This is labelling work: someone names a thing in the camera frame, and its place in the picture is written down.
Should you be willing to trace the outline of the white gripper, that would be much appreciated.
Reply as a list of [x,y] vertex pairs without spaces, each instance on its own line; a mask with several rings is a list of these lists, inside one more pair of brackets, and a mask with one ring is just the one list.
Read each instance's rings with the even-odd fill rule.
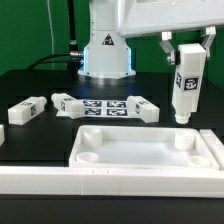
[[170,65],[176,64],[176,51],[170,43],[171,31],[206,27],[201,37],[209,60],[215,26],[224,25],[224,0],[116,0],[115,5],[119,35],[136,37],[162,32],[159,45]]

